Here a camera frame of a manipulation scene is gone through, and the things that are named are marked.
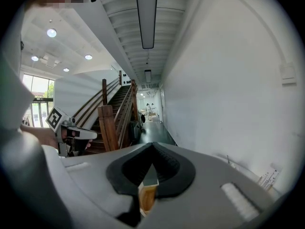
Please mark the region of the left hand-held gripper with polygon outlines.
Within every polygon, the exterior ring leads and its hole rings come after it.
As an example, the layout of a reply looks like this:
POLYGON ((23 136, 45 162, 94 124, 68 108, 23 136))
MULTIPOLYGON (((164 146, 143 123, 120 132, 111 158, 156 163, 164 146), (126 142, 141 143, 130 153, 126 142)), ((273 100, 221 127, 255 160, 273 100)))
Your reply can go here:
POLYGON ((82 155, 85 151, 85 141, 80 139, 97 138, 95 131, 78 128, 75 118, 66 115, 57 107, 52 108, 46 122, 55 133, 58 141, 58 152, 62 157, 82 155), (67 139, 64 140, 61 137, 63 129, 67 129, 67 139))

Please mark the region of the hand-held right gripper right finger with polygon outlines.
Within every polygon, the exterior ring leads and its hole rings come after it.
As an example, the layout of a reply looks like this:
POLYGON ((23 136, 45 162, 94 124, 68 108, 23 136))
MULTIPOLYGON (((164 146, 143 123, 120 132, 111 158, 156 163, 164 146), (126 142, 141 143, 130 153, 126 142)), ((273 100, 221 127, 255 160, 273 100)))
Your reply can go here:
POLYGON ((272 214, 272 198, 250 178, 214 156, 164 144, 189 159, 196 169, 193 183, 180 196, 157 200, 145 218, 147 229, 254 229, 272 214), (259 216, 245 222, 221 186, 234 183, 255 205, 259 216))

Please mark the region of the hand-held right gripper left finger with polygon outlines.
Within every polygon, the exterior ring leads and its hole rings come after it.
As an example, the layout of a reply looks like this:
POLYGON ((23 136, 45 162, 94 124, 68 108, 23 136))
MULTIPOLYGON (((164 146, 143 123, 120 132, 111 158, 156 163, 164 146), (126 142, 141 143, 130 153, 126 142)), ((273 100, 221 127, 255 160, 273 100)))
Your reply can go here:
POLYGON ((107 167, 120 157, 136 154, 146 145, 114 152, 60 158, 54 148, 43 147, 47 174, 56 201, 49 208, 56 228, 151 229, 153 217, 142 218, 137 196, 118 194, 107 178, 107 167))

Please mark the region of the person's left hand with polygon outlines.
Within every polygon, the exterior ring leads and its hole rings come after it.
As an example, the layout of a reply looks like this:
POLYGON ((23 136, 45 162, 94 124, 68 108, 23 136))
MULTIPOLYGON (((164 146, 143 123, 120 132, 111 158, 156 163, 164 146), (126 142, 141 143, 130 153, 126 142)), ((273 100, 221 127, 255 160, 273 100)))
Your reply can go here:
MULTIPOLYGON (((55 133, 50 129, 44 130, 43 133, 44 134, 42 134, 42 137, 40 138, 40 143, 42 145, 52 146, 53 148, 58 149, 58 141, 57 141, 57 138, 55 136, 55 133)), ((67 139, 67 129, 63 129, 61 131, 61 137, 62 137, 63 140, 67 139)), ((92 141, 93 141, 93 139, 90 139, 87 142, 85 149, 91 146, 92 141)))

